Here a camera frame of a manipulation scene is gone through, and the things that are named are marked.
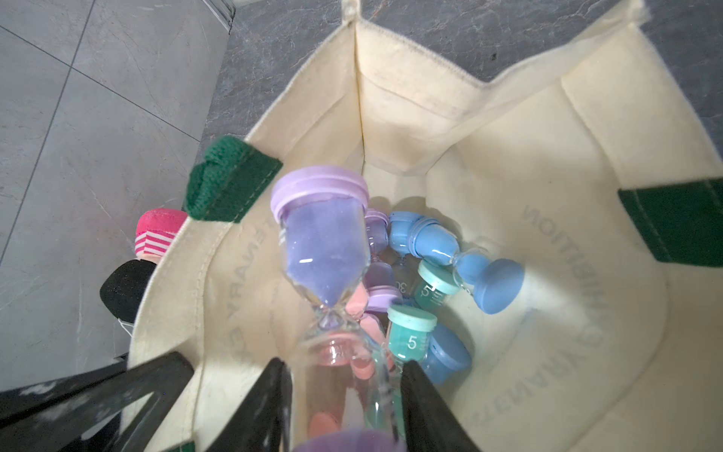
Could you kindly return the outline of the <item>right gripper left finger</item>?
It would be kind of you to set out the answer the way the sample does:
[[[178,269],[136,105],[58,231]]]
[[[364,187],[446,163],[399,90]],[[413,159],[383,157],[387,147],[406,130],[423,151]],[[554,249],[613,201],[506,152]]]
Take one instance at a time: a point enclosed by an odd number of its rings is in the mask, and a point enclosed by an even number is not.
[[[290,451],[293,382],[271,359],[208,451]]]

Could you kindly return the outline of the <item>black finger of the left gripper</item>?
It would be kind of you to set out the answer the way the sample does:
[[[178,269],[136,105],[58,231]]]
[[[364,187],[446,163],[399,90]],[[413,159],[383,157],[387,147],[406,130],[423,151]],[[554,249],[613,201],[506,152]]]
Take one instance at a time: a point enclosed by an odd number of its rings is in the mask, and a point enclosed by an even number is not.
[[[194,375],[172,351],[128,369],[115,363],[1,394],[3,451],[60,451],[84,433],[143,399],[130,424],[111,434],[105,451],[142,451]]]

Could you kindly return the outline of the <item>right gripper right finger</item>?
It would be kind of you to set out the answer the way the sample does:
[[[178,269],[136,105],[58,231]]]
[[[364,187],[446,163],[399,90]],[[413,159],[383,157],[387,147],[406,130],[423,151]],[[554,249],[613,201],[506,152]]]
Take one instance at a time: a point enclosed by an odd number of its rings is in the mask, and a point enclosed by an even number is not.
[[[480,452],[418,362],[405,363],[400,389],[408,451]]]

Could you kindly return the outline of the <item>blue hourglass pile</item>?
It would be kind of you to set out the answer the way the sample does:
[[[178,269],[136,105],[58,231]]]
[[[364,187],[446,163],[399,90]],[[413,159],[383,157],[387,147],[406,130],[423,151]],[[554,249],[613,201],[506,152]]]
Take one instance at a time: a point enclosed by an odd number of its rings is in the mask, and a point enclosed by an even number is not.
[[[429,380],[440,385],[468,369],[472,365],[472,356],[453,331],[438,324],[429,337],[427,356],[420,365]]]

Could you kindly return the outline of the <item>purple hourglass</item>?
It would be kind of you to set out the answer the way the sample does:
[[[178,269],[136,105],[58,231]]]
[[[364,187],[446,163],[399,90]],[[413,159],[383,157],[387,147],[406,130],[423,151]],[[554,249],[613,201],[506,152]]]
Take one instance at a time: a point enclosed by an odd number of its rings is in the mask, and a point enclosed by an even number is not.
[[[381,259],[389,246],[389,217],[378,209],[370,208],[365,213],[365,226],[371,252],[371,264],[365,273],[363,283],[367,289],[395,284],[392,267]]]
[[[309,402],[314,352],[343,309],[371,262],[366,236],[367,184],[358,173],[335,166],[291,171],[274,186],[270,208],[280,226],[282,269],[311,306],[312,318],[288,361],[293,382],[293,451],[403,451],[399,433],[345,429],[311,438]]]

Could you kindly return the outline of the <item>teal hourglass pile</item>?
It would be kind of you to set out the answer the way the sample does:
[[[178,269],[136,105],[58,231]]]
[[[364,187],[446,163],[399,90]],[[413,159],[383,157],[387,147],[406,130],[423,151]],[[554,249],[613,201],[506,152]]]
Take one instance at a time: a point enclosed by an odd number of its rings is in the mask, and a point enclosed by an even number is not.
[[[423,309],[393,305],[388,308],[387,347],[400,363],[422,361],[429,350],[429,338],[438,318]]]

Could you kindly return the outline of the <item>pink hourglass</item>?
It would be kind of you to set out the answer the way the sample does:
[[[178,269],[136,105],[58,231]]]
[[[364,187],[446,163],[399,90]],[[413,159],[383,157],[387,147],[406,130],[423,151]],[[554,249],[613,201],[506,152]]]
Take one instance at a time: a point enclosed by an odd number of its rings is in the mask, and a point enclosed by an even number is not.
[[[314,352],[311,438],[361,428],[398,433],[382,329],[368,303],[365,285],[358,284]]]

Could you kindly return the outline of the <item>cream canvas tote bag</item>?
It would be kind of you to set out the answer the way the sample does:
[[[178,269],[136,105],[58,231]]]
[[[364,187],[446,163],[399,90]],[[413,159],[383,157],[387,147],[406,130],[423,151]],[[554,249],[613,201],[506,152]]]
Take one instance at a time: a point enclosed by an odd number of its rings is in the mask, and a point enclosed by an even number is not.
[[[485,451],[722,448],[722,161],[622,1],[570,43],[489,83],[361,15],[246,136],[200,167],[219,188],[154,273],[130,362],[180,350],[196,373],[148,448],[204,450],[311,317],[282,274],[271,185],[310,165],[438,214],[525,266],[494,316],[442,311],[474,352],[444,387]]]

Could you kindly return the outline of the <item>teal green hourglass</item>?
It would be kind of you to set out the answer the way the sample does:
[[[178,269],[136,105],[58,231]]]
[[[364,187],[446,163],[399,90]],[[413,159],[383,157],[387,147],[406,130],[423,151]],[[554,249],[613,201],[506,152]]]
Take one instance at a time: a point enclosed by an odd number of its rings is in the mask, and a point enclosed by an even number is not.
[[[446,267],[437,266],[427,259],[419,263],[417,274],[412,300],[416,307],[431,313],[442,308],[450,297],[461,290]]]

